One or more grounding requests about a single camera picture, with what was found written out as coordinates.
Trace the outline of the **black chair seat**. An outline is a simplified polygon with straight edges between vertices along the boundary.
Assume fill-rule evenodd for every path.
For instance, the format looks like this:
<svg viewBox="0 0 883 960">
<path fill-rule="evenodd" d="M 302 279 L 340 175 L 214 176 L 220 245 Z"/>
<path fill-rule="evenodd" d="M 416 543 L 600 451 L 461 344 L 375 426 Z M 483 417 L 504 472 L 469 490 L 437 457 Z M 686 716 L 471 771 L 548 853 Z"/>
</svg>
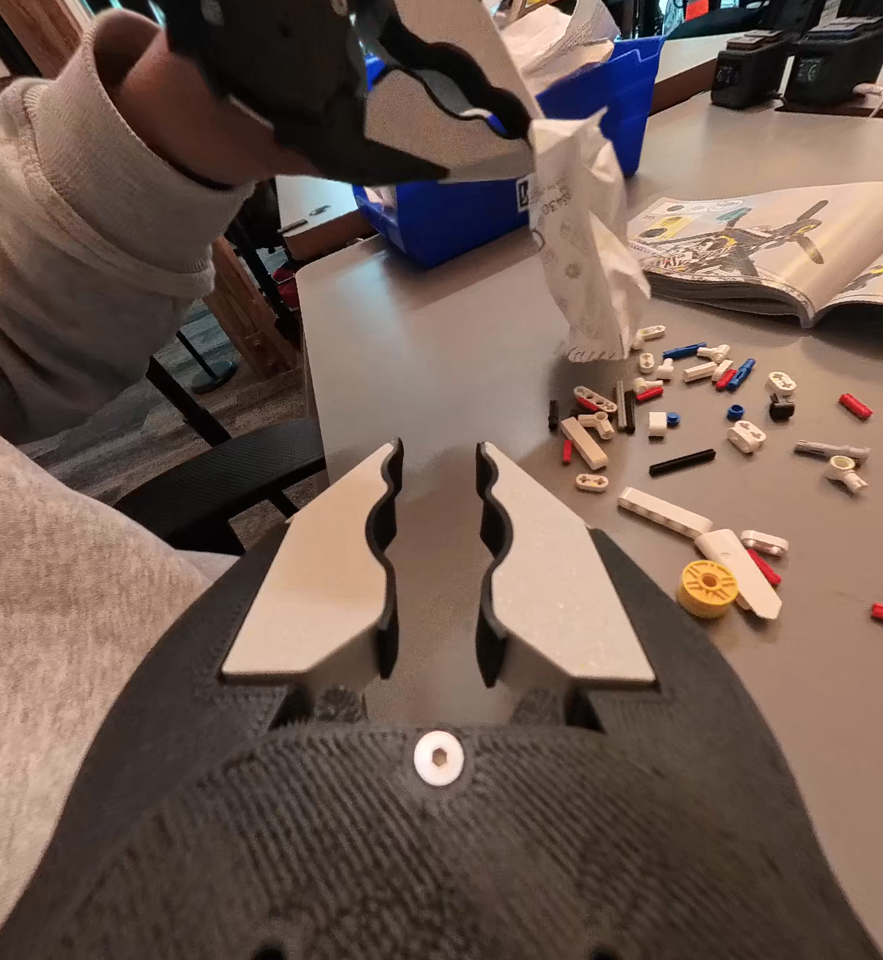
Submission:
<svg viewBox="0 0 883 960">
<path fill-rule="evenodd" d="M 270 424 L 211 447 L 115 503 L 115 509 L 177 550 L 244 555 L 232 520 L 268 502 L 286 518 L 299 508 L 287 490 L 327 469 L 311 418 Z"/>
</svg>

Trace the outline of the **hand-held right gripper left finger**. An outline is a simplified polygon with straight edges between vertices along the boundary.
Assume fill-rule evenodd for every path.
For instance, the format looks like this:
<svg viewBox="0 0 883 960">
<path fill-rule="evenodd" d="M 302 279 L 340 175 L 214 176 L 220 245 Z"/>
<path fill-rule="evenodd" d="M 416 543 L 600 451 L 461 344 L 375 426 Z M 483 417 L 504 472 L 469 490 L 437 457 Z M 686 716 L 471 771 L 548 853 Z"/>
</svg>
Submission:
<svg viewBox="0 0 883 960">
<path fill-rule="evenodd" d="M 371 683 L 399 656 L 403 443 L 382 444 L 289 521 L 222 662 L 232 683 Z"/>
</svg>

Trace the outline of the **black battery charger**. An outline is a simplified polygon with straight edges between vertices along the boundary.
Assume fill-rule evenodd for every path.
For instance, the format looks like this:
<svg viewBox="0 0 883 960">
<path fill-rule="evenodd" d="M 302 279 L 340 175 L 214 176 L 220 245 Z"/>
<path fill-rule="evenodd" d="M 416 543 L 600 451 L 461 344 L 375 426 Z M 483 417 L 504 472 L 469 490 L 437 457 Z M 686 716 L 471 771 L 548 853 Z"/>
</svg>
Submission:
<svg viewBox="0 0 883 960">
<path fill-rule="evenodd" d="M 883 66 L 883 17 L 840 17 L 801 34 L 782 94 L 785 106 L 836 106 L 873 84 Z"/>
<path fill-rule="evenodd" d="M 716 58 L 712 105 L 741 111 L 776 99 L 792 45 L 784 30 L 749 30 L 729 39 Z"/>
</svg>

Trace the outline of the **scattered small lego pieces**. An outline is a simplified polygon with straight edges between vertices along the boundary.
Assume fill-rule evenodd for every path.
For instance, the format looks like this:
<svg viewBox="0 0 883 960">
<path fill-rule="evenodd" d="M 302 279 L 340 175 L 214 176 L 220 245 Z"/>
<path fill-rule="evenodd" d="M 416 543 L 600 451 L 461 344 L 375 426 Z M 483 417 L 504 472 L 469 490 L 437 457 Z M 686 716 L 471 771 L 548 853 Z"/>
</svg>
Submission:
<svg viewBox="0 0 883 960">
<path fill-rule="evenodd" d="M 634 434 L 607 447 L 600 477 L 563 473 L 591 526 L 615 538 L 675 594 L 695 539 L 730 529 L 782 602 L 766 636 L 883 638 L 883 342 L 843 331 L 811 336 L 768 319 L 668 304 L 667 346 L 729 345 L 735 392 L 717 390 L 705 358 L 675 362 L 643 390 Z"/>
</svg>

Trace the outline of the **printed white paper bag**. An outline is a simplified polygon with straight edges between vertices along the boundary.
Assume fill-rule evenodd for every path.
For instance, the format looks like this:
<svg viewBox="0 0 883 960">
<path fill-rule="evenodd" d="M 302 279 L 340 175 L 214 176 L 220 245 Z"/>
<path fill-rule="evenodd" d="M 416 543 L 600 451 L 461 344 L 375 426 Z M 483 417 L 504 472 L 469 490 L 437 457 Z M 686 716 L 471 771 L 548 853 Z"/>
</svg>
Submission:
<svg viewBox="0 0 883 960">
<path fill-rule="evenodd" d="M 573 363 L 628 358 L 650 287 L 627 233 L 625 181 L 603 113 L 535 119 L 529 225 Z"/>
</svg>

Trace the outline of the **wooden partition panel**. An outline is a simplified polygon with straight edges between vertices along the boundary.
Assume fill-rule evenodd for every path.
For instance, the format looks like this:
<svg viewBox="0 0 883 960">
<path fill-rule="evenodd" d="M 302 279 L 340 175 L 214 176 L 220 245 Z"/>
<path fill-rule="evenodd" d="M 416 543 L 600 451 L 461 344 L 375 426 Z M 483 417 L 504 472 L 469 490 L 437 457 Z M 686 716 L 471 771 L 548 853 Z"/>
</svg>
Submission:
<svg viewBox="0 0 883 960">
<path fill-rule="evenodd" d="M 88 27 L 90 14 L 74 2 L 0 1 L 0 17 L 31 62 L 32 70 L 54 77 L 70 59 Z M 278 315 L 254 274 L 244 266 L 241 228 L 212 249 L 215 287 L 205 299 L 237 352 L 261 378 L 296 369 L 302 354 L 278 329 Z"/>
</svg>

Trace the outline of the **lego instruction booklet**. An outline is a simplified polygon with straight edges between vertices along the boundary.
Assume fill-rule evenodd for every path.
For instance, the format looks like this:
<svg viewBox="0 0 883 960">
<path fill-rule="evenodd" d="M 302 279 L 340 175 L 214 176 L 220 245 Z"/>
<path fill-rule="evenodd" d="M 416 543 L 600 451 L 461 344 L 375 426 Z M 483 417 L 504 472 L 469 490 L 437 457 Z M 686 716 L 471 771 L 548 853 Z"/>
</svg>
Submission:
<svg viewBox="0 0 883 960">
<path fill-rule="evenodd" d="M 628 224 L 659 298 L 795 318 L 883 309 L 883 182 L 663 197 Z"/>
</svg>

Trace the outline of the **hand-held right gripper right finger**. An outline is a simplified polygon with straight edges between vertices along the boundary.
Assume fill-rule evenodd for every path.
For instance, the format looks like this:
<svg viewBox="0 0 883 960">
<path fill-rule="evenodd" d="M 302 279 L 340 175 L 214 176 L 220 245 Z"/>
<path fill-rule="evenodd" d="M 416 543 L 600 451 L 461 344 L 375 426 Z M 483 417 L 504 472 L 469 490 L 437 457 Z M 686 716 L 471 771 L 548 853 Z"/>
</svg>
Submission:
<svg viewBox="0 0 883 960">
<path fill-rule="evenodd" d="M 489 441 L 475 450 L 488 552 L 475 630 L 483 684 L 651 689 L 656 673 L 592 529 Z"/>
</svg>

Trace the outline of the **yellow lego wheel hub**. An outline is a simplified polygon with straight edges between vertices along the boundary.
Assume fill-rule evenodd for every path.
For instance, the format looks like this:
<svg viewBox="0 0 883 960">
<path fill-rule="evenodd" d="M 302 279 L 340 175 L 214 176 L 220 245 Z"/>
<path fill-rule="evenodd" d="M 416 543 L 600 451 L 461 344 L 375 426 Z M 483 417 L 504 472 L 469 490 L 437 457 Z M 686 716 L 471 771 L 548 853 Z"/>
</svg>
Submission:
<svg viewBox="0 0 883 960">
<path fill-rule="evenodd" d="M 738 596 L 739 587 L 733 573 L 709 559 L 689 562 L 680 573 L 675 591 L 676 602 L 683 610 L 705 620 L 725 616 Z"/>
</svg>

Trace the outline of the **white curved lego panel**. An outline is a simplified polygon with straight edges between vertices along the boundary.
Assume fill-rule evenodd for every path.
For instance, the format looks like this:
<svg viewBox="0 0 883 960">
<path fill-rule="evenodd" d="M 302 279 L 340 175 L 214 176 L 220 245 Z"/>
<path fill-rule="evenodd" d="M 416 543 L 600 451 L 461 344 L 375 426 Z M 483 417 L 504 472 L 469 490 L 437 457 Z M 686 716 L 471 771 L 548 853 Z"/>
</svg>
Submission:
<svg viewBox="0 0 883 960">
<path fill-rule="evenodd" d="M 756 618 L 774 621 L 779 618 L 783 602 L 731 529 L 713 530 L 694 540 L 700 555 L 725 567 L 734 577 L 739 607 Z"/>
</svg>

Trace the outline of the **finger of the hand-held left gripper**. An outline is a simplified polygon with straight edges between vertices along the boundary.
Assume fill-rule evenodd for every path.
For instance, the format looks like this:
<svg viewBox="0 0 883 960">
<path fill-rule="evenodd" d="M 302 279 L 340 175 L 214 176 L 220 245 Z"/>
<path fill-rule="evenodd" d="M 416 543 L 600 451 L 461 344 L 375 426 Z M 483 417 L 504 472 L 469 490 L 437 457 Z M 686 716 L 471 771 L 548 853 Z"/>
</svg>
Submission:
<svg viewBox="0 0 883 960">
<path fill-rule="evenodd" d="M 531 128 L 543 118 L 513 68 L 384 66 L 365 98 L 364 134 L 433 169 L 399 182 L 504 181 L 533 172 Z"/>
<path fill-rule="evenodd" d="M 483 2 L 387 1 L 381 18 L 388 66 L 420 81 L 449 115 L 528 139 L 543 113 Z"/>
</svg>

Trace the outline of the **paper blue bin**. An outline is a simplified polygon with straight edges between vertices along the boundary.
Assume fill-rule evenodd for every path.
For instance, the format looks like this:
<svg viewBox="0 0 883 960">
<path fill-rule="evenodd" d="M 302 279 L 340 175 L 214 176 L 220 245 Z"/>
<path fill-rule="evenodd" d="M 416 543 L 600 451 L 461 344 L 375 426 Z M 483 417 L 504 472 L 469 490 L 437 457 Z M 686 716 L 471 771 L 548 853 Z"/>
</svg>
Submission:
<svg viewBox="0 0 883 960">
<path fill-rule="evenodd" d="M 664 38 L 618 40 L 610 57 L 560 78 L 537 93 L 550 119 L 584 119 L 599 112 L 624 178 L 639 168 Z M 387 243 L 430 269 L 527 227 L 534 187 L 530 176 L 495 181 L 419 181 L 395 188 L 385 205 L 353 187 L 358 209 Z"/>
</svg>

